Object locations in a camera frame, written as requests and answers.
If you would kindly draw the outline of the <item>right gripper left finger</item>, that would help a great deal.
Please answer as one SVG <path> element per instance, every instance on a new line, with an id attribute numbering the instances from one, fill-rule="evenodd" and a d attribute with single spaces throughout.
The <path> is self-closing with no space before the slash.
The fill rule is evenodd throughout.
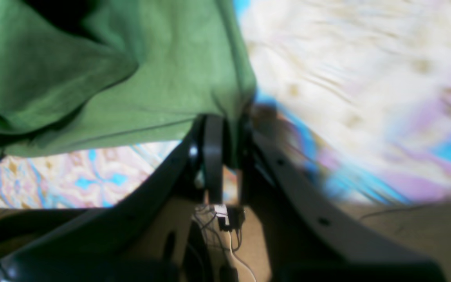
<path id="1" fill-rule="evenodd" d="M 132 194 L 11 254 L 2 281 L 177 282 L 195 207 L 223 203 L 225 148 L 225 120 L 199 116 Z"/>

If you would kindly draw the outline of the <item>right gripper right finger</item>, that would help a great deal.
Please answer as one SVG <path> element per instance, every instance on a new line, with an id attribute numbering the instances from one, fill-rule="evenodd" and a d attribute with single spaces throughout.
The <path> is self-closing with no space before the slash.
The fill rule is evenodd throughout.
<path id="1" fill-rule="evenodd" d="M 444 282 L 428 256 L 338 209 L 246 117 L 240 200 L 261 221 L 272 282 Z"/>

